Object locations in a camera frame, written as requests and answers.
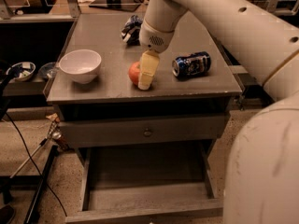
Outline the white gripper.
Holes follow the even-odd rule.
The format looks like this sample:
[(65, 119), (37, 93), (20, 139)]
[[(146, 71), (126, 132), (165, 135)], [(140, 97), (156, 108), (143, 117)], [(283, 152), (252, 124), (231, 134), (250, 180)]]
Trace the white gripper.
[(160, 62), (158, 53), (162, 53), (167, 50), (173, 35), (173, 31), (158, 31), (150, 26), (146, 20), (143, 20), (139, 32), (139, 42), (143, 47), (151, 50), (145, 51), (140, 58), (140, 71), (137, 85), (140, 90), (146, 91), (150, 88)]

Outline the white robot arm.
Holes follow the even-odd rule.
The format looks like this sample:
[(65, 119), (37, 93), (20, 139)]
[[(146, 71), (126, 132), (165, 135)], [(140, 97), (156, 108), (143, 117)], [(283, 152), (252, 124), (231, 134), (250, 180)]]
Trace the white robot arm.
[(138, 87), (190, 11), (256, 78), (274, 103), (241, 129), (229, 156), (223, 224), (299, 224), (299, 29), (247, 0), (149, 0)]

